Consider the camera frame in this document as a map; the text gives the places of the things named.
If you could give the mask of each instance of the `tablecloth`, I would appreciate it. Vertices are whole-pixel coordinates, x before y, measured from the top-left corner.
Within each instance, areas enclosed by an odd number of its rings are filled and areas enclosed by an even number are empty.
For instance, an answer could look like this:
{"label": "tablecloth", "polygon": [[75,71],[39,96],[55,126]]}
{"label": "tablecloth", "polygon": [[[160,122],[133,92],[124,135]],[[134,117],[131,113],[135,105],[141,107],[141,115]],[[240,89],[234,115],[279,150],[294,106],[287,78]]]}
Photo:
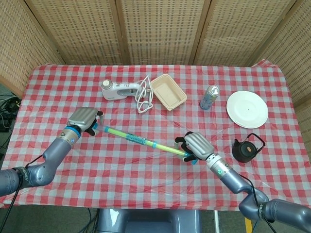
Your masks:
{"label": "tablecloth", "polygon": [[[107,101],[101,93],[104,79],[137,82],[163,73],[172,76],[188,97],[172,111],[155,97],[154,107],[138,114],[133,97]],[[220,96],[210,110],[202,110],[199,101],[209,85],[219,86]],[[245,129],[229,118],[226,101],[239,90],[255,92],[267,103],[269,117],[263,126]],[[174,139],[188,131],[200,132],[215,152],[269,198],[311,204],[311,168],[291,95],[281,70],[269,61],[254,67],[39,66],[30,75],[2,169],[25,166],[41,155],[81,106],[102,110],[104,125],[164,145],[173,146]],[[249,133],[258,134],[266,146],[242,164],[231,149],[235,138],[244,140]],[[15,203],[236,210],[245,195],[232,194],[204,161],[192,165],[107,133],[83,133],[52,183],[21,190]],[[1,204],[9,204],[12,197],[2,197]]]}

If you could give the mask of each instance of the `green tube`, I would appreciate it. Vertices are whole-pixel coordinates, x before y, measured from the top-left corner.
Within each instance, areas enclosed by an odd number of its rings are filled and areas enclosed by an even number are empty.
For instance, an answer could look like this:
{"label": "green tube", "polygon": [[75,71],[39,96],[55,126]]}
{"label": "green tube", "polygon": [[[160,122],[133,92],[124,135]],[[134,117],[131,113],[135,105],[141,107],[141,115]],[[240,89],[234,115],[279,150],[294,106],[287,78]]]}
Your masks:
{"label": "green tube", "polygon": [[164,151],[167,151],[167,152],[170,152],[173,154],[177,154],[177,155],[181,155],[181,156],[186,156],[186,157],[189,156],[188,153],[186,153],[182,150],[178,150],[178,149],[175,149],[172,147],[164,146],[164,145],[158,144],[157,142],[150,141],[146,138],[139,137],[139,136],[131,134],[131,133],[126,133],[126,132],[123,132],[121,130],[116,130],[116,129],[110,128],[108,126],[104,126],[104,127],[98,126],[97,129],[102,130],[106,133],[113,134],[115,136],[123,137],[123,138],[125,138],[129,141],[132,141],[132,142],[136,142],[136,143],[139,143],[142,145],[152,147],[152,148],[157,148],[157,149],[164,150]]}

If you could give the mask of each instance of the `woven screen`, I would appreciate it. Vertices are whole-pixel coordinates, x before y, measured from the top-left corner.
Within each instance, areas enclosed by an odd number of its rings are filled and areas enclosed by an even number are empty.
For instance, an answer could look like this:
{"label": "woven screen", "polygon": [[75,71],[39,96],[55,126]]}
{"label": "woven screen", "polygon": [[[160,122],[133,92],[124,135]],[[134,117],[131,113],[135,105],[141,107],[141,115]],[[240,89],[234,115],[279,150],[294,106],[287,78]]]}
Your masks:
{"label": "woven screen", "polygon": [[121,64],[108,0],[26,0],[68,64]]}
{"label": "woven screen", "polygon": [[311,105],[296,112],[301,134],[311,161]]}
{"label": "woven screen", "polygon": [[188,65],[204,0],[123,0],[132,64]]}
{"label": "woven screen", "polygon": [[15,94],[22,96],[36,66],[64,62],[19,1],[1,1],[0,28],[1,82]]}
{"label": "woven screen", "polygon": [[215,0],[195,65],[244,66],[290,0]]}
{"label": "woven screen", "polygon": [[294,103],[311,93],[310,25],[311,1],[303,1],[259,56],[280,66]]}

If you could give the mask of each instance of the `white plate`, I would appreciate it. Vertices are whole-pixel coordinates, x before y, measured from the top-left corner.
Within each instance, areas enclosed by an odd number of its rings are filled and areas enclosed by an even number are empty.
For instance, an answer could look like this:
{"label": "white plate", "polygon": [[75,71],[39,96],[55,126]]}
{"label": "white plate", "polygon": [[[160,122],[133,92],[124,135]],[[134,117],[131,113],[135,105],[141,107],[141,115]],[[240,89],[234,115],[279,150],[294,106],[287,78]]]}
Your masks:
{"label": "white plate", "polygon": [[234,123],[247,129],[262,126],[268,119],[268,106],[253,92],[237,91],[227,101],[227,112]]}

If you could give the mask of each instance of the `kettle handle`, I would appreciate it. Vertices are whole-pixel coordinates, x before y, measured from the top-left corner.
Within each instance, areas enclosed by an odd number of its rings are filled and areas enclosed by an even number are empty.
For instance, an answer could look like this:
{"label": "kettle handle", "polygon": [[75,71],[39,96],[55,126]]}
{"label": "kettle handle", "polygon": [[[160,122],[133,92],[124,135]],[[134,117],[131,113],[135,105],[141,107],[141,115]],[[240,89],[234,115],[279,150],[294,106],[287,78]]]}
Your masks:
{"label": "kettle handle", "polygon": [[248,139],[251,135],[254,135],[256,138],[258,138],[262,142],[262,147],[260,147],[259,150],[256,151],[255,156],[262,150],[262,148],[266,145],[266,143],[255,133],[250,133],[246,139]]}

